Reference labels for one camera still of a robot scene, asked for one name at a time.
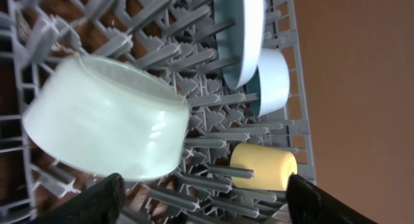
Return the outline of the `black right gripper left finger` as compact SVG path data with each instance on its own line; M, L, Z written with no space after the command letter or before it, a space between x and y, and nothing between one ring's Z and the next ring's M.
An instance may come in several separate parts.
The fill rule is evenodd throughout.
M113 173L29 224L115 224L124 205L124 179Z

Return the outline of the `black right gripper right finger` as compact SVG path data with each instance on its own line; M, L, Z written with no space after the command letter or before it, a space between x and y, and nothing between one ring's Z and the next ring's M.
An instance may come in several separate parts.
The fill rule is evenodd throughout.
M375 224L297 174L289 177L286 198L293 224Z

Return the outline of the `yellow plastic cup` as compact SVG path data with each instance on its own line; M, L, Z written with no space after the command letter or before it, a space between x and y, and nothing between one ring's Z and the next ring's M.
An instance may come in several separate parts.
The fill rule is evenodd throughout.
M235 147L230 166L252 170L252 178L232 177L232 182L238 188L256 190L285 191L290 175L298 172L292 152L250 143Z

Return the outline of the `green bowl of rice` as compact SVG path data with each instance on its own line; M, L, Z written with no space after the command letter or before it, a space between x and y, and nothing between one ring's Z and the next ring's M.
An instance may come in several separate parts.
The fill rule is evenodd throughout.
M179 165L190 118L186 99L164 80L101 56L70 56L23 114L30 139L75 169L130 181Z

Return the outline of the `light blue bowl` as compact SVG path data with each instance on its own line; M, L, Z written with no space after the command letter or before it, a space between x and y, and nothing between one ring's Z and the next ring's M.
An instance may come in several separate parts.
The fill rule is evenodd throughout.
M282 53L276 49L261 49L257 71L246 84L248 94L256 94L250 102L255 117L261 117L285 106L290 93L289 68Z

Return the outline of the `grey dishwasher rack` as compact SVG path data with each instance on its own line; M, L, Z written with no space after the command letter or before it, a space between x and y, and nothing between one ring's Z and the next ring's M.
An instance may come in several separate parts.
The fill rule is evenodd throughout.
M120 223L288 223L281 190L237 188L230 166L241 142L288 150L298 172L315 182L294 0L264 0L263 45L289 65L289 97L257 117L264 91L230 89L223 34L240 29L235 14L219 18L222 0L1 0L1 222L28 223L98 181L43 153L22 114L66 55L97 53L153 73L188 99L190 123L179 167L145 183L126 183Z

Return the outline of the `light blue plate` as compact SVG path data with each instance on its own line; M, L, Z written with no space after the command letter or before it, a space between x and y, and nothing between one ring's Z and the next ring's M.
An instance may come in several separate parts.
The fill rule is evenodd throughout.
M216 34L220 59L239 58L222 69L230 89L245 85L255 74L263 43L265 0L214 0L214 20L234 25Z

